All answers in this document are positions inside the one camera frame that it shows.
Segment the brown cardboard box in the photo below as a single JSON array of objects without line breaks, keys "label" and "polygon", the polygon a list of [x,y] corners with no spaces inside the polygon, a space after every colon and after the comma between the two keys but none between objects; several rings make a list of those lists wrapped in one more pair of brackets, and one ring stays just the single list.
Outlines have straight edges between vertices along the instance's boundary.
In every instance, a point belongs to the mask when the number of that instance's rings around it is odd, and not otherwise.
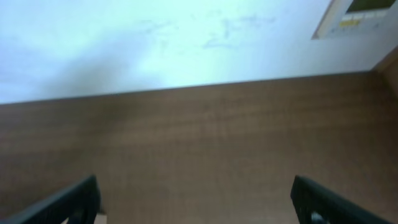
[{"label": "brown cardboard box", "polygon": [[105,214],[97,213],[94,224],[107,224],[108,217]]}]

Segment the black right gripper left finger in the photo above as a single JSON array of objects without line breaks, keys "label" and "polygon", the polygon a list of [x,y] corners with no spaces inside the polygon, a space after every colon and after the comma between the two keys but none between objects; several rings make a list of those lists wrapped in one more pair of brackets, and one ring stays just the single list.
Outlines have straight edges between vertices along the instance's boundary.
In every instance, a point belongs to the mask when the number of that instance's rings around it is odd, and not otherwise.
[{"label": "black right gripper left finger", "polygon": [[101,194],[95,175],[1,220],[3,224],[93,224],[100,211]]}]

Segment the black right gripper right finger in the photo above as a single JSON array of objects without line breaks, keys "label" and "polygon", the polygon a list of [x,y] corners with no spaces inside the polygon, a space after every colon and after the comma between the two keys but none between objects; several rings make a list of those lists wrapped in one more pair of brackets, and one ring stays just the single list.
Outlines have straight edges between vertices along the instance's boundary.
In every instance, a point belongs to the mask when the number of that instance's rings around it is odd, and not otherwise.
[{"label": "black right gripper right finger", "polygon": [[300,224],[389,224],[307,177],[295,176],[290,198]]}]

